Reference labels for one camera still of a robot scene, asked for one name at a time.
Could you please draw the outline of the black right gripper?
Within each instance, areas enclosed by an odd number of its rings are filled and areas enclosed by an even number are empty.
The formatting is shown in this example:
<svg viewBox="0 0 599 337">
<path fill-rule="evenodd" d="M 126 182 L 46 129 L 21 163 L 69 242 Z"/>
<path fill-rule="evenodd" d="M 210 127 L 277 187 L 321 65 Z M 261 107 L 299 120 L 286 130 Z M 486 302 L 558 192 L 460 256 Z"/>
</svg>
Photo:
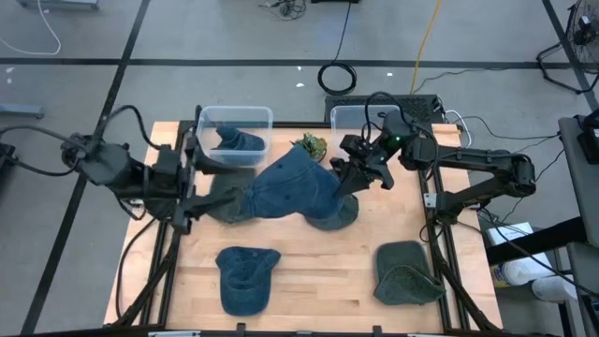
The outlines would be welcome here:
<svg viewBox="0 0 599 337">
<path fill-rule="evenodd" d="M 340 182 L 337 198 L 369 189 L 375 180 L 381 182 L 382 189 L 390 190 L 394 186 L 387 166 L 389 158 L 396 153 L 394 137 L 381 133 L 370 144 L 360 136 L 346 135 L 340 147 L 348 154 L 348 160 L 341 160 L 339 165 L 333 167 Z"/>
</svg>

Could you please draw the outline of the dark green cap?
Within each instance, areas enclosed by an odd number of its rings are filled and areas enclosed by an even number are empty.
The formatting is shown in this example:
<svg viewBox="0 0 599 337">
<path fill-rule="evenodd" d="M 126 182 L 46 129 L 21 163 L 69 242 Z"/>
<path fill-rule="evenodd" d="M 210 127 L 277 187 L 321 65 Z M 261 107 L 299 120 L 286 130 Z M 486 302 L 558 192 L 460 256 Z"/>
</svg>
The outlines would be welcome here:
<svg viewBox="0 0 599 337">
<path fill-rule="evenodd" d="M 320 230 L 334 231 L 352 225 L 358 218 L 359 201 L 354 195 L 343 197 L 341 209 L 334 215 L 325 219 L 313 219 L 306 217 L 307 223 Z"/>
<path fill-rule="evenodd" d="M 418 242 L 382 244 L 376 250 L 374 264 L 373 295 L 385 305 L 424 305 L 446 293 L 444 284 L 431 274 L 425 251 Z"/>
<path fill-rule="evenodd" d="M 215 175 L 212 179 L 211 194 L 232 197 L 233 200 L 208 212 L 218 221 L 236 224 L 253 218 L 251 211 L 244 205 L 245 192 L 256 177 L 254 168 L 242 168 L 234 173 Z"/>
</svg>

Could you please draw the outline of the blue denim cap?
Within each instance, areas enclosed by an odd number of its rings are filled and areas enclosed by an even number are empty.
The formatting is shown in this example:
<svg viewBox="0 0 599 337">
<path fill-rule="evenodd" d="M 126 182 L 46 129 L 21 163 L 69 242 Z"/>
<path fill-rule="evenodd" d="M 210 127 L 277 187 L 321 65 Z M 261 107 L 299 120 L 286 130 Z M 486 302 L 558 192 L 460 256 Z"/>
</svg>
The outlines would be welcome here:
<svg viewBox="0 0 599 337">
<path fill-rule="evenodd" d="M 265 142 L 261 137 L 242 132 L 231 126 L 219 126 L 216 133 L 221 141 L 214 159 L 231 166 L 254 166 L 262 159 Z"/>
<path fill-rule="evenodd" d="M 252 180 L 241 209 L 256 218 L 299 213 L 308 219 L 329 219 L 343 206 L 343 198 L 336 195 L 339 186 L 335 175 L 295 145 Z"/>
<path fill-rule="evenodd" d="M 272 271 L 281 254 L 273 249 L 231 246 L 215 259 L 220 271 L 220 300 L 234 316 L 260 314 L 270 300 Z"/>
</svg>

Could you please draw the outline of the clear plastic bin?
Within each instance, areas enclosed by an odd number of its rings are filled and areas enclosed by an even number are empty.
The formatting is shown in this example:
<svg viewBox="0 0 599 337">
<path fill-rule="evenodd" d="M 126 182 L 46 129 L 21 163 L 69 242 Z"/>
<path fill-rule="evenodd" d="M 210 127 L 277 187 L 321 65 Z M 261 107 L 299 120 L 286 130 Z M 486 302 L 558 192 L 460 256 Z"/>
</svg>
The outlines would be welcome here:
<svg viewBox="0 0 599 337">
<path fill-rule="evenodd" d="M 369 119 L 371 122 L 371 141 L 374 141 L 380 134 L 383 127 L 384 118 L 388 113 L 400 114 L 401 109 L 395 105 L 372 105 L 369 106 Z M 340 157 L 347 159 L 348 154 L 340 147 L 341 141 L 345 135 L 364 136 L 368 134 L 368 127 L 365 118 L 365 106 L 336 106 L 329 114 L 331 126 L 331 142 L 328 147 L 331 157 Z"/>
<path fill-rule="evenodd" d="M 207 106 L 199 113 L 196 135 L 204 154 L 214 159 L 217 147 L 221 141 L 216 133 L 219 126 L 231 126 L 242 132 L 261 137 L 265 142 L 263 159 L 254 166 L 258 167 L 267 161 L 270 155 L 273 113 L 270 108 L 259 106 Z"/>
</svg>

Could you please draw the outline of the black computer case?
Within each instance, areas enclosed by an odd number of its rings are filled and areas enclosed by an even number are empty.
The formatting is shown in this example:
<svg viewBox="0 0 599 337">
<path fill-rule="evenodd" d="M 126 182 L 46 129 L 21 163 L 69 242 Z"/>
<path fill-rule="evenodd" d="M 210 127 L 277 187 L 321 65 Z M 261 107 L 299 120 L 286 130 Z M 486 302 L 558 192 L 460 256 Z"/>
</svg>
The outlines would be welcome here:
<svg viewBox="0 0 599 337">
<path fill-rule="evenodd" d="M 328 95 L 325 99 L 324 121 L 330 121 L 330 112 L 337 106 L 364 105 L 366 95 Z M 407 114 L 416 117 L 419 121 L 442 123 L 445 108 L 438 95 L 394 95 L 400 108 Z"/>
</svg>

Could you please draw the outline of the white box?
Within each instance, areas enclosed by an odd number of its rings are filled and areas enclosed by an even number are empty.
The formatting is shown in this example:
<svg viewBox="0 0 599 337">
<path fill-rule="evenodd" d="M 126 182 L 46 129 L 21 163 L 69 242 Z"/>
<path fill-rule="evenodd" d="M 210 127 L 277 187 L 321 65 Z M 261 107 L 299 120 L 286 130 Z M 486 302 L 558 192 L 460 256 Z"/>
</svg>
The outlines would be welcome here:
<svg viewBox="0 0 599 337">
<path fill-rule="evenodd" d="M 533 233 L 534 230 L 528 222 L 498 226 L 497 228 L 493 227 L 486 230 L 487 237 L 492 246 L 504 243 L 506 240 L 512 241 Z"/>
</svg>

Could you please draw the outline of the white wipes container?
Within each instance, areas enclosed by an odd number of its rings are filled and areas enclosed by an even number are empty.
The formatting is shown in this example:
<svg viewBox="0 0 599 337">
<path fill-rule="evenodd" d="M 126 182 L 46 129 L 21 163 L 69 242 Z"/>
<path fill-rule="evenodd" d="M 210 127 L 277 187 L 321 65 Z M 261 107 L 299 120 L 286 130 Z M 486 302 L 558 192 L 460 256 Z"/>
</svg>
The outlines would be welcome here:
<svg viewBox="0 0 599 337">
<path fill-rule="evenodd" d="M 554 271 L 541 266 L 539 262 L 550 267 L 545 253 L 490 266 L 489 269 L 494 286 L 497 288 L 522 286 L 536 279 L 555 274 Z"/>
</svg>

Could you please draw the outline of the grey floor bar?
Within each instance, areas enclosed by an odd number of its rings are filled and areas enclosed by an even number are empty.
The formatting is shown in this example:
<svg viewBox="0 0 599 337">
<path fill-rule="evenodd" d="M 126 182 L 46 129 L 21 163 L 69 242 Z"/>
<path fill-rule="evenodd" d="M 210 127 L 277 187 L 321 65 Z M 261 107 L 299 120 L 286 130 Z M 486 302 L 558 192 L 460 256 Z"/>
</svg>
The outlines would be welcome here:
<svg viewBox="0 0 599 337">
<path fill-rule="evenodd" d="M 41 106 L 0 103 L 0 115 L 43 119 L 45 113 Z"/>
</svg>

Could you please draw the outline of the black floor item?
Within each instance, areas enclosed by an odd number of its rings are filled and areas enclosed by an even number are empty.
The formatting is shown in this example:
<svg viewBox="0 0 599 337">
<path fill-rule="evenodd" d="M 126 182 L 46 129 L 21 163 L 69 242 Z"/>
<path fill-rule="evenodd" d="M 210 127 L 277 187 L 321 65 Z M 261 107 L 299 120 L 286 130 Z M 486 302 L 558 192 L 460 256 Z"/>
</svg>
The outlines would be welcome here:
<svg viewBox="0 0 599 337">
<path fill-rule="evenodd" d="M 16 165 L 18 159 L 15 156 L 15 151 L 16 148 L 13 145 L 0 142 L 0 169 Z"/>
</svg>

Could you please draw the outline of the grey side desk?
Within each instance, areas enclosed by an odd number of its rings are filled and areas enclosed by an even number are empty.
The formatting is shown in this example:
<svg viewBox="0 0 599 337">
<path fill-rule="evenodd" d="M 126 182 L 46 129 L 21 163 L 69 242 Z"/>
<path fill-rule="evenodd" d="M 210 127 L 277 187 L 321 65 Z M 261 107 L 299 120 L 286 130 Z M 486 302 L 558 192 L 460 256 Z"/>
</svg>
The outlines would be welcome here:
<svg viewBox="0 0 599 337">
<path fill-rule="evenodd" d="M 599 164 L 592 165 L 587 160 L 579 140 L 583 130 L 577 118 L 561 118 L 558 126 L 586 234 L 585 243 L 575 243 L 569 249 L 575 280 L 595 293 L 599 301 Z"/>
</svg>

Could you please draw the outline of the white paper roll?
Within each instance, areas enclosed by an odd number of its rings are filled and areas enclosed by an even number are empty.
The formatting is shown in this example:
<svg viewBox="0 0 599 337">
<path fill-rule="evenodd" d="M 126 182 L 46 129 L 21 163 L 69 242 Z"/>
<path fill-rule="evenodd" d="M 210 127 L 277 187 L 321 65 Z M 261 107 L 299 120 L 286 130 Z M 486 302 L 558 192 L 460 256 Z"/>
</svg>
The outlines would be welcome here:
<svg viewBox="0 0 599 337">
<path fill-rule="evenodd" d="M 557 275 L 534 280 L 532 282 L 532 292 L 539 300 L 543 301 L 577 301 L 576 288 Z"/>
</svg>

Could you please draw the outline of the grey furniture base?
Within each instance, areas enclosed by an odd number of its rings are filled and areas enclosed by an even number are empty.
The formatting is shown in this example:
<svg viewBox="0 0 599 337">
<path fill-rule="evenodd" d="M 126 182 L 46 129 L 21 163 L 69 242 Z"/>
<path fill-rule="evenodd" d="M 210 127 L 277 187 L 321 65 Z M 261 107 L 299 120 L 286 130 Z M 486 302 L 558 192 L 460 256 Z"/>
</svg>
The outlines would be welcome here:
<svg viewBox="0 0 599 337">
<path fill-rule="evenodd" d="M 99 10 L 98 0 L 15 0 L 22 7 L 88 7 Z"/>
</svg>

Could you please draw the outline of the black desk device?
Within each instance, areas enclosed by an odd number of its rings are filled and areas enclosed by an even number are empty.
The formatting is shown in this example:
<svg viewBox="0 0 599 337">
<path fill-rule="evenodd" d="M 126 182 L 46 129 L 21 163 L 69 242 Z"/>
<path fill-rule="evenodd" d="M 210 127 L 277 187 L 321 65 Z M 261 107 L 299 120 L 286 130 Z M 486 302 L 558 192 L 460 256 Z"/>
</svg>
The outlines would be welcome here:
<svg viewBox="0 0 599 337">
<path fill-rule="evenodd" d="M 599 108 L 587 116 L 577 117 L 581 133 L 577 140 L 587 161 L 591 165 L 599 165 Z"/>
</svg>

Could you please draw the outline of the black floor fan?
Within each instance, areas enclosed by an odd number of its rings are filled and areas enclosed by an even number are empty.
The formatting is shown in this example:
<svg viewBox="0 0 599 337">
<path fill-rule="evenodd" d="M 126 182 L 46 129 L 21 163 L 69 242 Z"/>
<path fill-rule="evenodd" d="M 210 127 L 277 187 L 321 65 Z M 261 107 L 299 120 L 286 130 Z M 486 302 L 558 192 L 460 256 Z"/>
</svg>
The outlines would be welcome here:
<svg viewBox="0 0 599 337">
<path fill-rule="evenodd" d="M 567 9 L 565 27 L 558 22 L 558 42 L 541 50 L 535 58 L 543 78 L 576 95 L 591 92 L 599 84 L 599 0 L 572 0 Z M 545 59 L 557 51 L 564 51 L 568 63 L 575 71 L 594 76 L 587 88 L 576 88 L 553 79 L 545 65 Z"/>
</svg>

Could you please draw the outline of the black aluminium rig frame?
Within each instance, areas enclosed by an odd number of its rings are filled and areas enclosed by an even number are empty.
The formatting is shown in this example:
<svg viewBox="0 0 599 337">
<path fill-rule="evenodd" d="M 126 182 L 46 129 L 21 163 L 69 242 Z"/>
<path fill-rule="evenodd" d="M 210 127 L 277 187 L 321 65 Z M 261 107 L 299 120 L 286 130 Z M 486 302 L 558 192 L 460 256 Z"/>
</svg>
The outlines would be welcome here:
<svg viewBox="0 0 599 337">
<path fill-rule="evenodd" d="M 269 159 L 286 153 L 304 132 L 327 139 L 332 154 L 329 125 L 275 122 Z M 395 180 L 392 190 L 374 183 L 358 193 L 360 213 L 345 229 L 324 232 L 294 214 L 279 220 L 256 220 L 230 226 L 202 216 L 181 241 L 174 279 L 154 292 L 149 318 L 158 323 L 160 309 L 173 330 L 235 330 L 286 332 L 382 332 L 441 333 L 444 326 L 461 328 L 455 296 L 447 286 L 446 302 L 426 305 L 386 306 L 375 299 L 374 253 L 386 242 L 418 241 L 425 224 L 421 184 L 416 172 L 405 170 L 395 159 L 389 163 Z M 153 262 L 154 247 L 168 250 L 170 230 L 153 225 L 136 240 L 127 254 L 121 288 L 121 309 L 133 302 L 145 286 Z M 454 254 L 464 288 L 497 327 L 502 319 L 491 281 L 483 237 L 475 229 L 453 226 Z M 276 249 L 282 258 L 274 269 L 270 302 L 260 315 L 236 317 L 224 312 L 219 296 L 218 253 L 229 246 Z"/>
</svg>

